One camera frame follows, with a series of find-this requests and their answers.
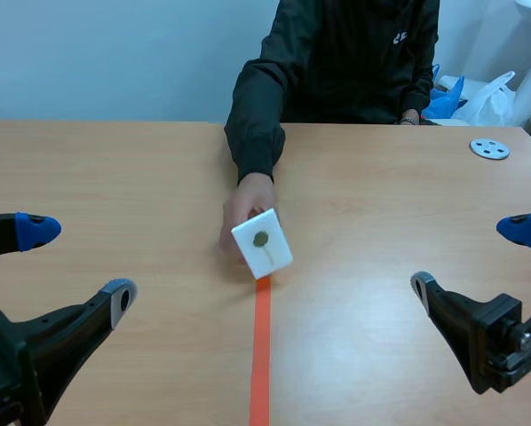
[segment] blue bag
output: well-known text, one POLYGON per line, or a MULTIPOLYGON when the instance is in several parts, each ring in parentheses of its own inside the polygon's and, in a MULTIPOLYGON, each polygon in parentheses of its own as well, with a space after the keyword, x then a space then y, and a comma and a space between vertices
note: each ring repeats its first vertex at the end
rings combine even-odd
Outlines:
MULTIPOLYGON (((439 66, 433 69, 433 80, 437 78, 439 66)), ((463 91, 464 77, 459 78, 452 91, 438 91, 432 89, 431 104, 422 112, 426 119, 451 118, 459 107, 459 98, 463 91)))

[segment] wristwatch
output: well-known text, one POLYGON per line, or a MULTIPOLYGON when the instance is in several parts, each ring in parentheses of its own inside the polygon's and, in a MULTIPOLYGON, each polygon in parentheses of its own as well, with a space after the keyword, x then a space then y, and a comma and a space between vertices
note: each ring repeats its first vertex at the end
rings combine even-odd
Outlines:
POLYGON ((414 120, 413 118, 410 118, 410 117, 402 117, 398 121, 398 124, 402 124, 403 122, 411 122, 414 126, 417 126, 419 124, 416 120, 414 120))

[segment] white wall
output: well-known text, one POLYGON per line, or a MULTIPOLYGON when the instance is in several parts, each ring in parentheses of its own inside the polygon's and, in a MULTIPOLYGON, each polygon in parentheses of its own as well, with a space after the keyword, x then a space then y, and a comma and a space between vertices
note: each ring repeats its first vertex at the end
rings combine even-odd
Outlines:
POLYGON ((516 71, 516 90, 531 66, 531 25, 514 0, 441 0, 435 62, 442 74, 488 82, 516 71))
MULTIPOLYGON (((0 118, 223 121, 278 0, 0 0, 0 118)), ((442 72, 531 64, 513 0, 442 0, 442 72)))

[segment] sleeve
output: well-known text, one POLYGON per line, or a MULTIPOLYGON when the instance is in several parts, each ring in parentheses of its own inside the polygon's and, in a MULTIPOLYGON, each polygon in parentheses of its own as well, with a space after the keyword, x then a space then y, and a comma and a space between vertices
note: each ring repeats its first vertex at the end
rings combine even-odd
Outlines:
POLYGON ((240 73, 225 126, 238 182, 251 172, 273 178, 285 142, 283 105, 305 72, 320 30, 321 0, 281 0, 259 59, 240 73))
POLYGON ((402 92, 401 112, 415 109, 419 114, 430 103, 433 88, 433 56, 438 36, 439 0, 424 0, 423 25, 409 48, 416 52, 416 65, 411 84, 402 92))

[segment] metal bolt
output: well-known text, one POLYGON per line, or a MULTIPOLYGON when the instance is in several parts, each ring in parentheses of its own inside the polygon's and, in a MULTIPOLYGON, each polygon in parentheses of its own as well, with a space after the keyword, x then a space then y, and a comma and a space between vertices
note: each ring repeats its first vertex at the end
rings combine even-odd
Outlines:
POLYGON ((527 351, 531 348, 531 333, 525 332, 520 337, 519 349, 521 351, 527 351))

